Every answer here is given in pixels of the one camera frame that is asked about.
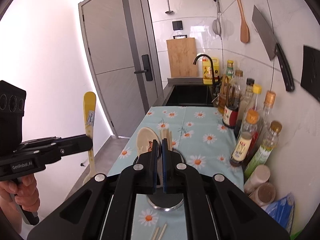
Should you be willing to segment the person's left hand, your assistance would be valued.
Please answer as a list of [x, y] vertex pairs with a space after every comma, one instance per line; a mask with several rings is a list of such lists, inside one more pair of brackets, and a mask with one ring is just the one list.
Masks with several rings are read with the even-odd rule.
[[11, 194], [14, 195], [16, 204], [21, 205], [23, 210], [38, 211], [40, 199], [34, 174], [23, 176], [22, 182], [19, 184], [10, 180], [1, 181], [1, 207], [4, 207], [4, 205], [15, 207]]

